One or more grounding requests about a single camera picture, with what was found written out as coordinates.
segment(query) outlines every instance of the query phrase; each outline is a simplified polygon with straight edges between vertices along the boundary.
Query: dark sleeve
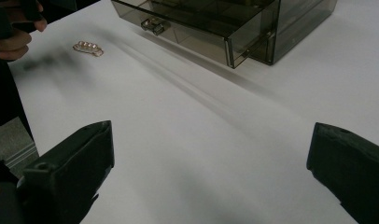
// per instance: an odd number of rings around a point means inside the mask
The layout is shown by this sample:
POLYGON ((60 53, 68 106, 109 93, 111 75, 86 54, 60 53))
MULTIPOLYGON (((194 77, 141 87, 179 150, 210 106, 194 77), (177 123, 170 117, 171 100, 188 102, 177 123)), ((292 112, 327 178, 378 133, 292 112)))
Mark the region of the dark sleeve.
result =
POLYGON ((7 63, 0 61, 0 126, 16 117, 21 119, 23 126, 32 136, 15 81, 7 63))

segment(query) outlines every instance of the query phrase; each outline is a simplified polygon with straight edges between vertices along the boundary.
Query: transparent plastic drawer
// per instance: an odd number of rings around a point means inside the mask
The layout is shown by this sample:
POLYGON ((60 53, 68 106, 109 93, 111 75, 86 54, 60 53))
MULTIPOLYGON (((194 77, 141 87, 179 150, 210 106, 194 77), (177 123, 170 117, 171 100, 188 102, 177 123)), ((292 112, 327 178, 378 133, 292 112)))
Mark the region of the transparent plastic drawer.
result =
POLYGON ((259 0, 112 0, 119 16, 218 63, 236 67, 271 34, 259 0))

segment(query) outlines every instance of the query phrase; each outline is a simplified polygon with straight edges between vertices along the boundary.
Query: hand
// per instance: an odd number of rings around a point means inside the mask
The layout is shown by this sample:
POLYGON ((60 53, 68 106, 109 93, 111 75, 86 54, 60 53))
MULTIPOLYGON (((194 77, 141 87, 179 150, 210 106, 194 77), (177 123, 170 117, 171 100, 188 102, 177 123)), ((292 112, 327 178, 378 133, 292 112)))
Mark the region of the hand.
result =
MULTIPOLYGON (((6 8, 11 23, 29 22, 21 9, 17 7, 19 5, 19 0, 8 0, 0 3, 1 7, 6 8)), ((37 6, 38 11, 43 11, 43 7, 38 2, 37 6)), ((33 23, 39 32, 43 32, 47 28, 47 21, 44 18, 41 21, 33 21, 33 23)), ((27 44, 31 41, 32 37, 29 34, 14 28, 12 37, 0 40, 0 59, 12 61, 21 58, 29 50, 27 44)))

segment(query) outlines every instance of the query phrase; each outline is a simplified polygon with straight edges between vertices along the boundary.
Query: white tabletop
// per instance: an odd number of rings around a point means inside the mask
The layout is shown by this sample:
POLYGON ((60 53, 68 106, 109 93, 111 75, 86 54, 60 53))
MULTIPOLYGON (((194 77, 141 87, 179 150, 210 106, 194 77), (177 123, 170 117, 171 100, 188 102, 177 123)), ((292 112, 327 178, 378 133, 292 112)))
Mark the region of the white tabletop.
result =
POLYGON ((32 37, 10 66, 40 153, 112 120, 116 167, 82 223, 356 223, 305 164, 316 122, 379 145, 379 0, 338 0, 274 66, 207 61, 108 0, 32 37))

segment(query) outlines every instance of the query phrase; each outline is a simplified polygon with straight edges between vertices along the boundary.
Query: smoky plastic drawer unit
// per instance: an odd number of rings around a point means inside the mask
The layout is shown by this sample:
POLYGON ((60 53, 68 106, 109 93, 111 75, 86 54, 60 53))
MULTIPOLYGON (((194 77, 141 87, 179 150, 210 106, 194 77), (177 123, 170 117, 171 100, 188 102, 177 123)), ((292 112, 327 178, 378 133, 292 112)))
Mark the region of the smoky plastic drawer unit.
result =
POLYGON ((282 58, 337 0, 112 0, 119 16, 154 35, 235 68, 282 58))

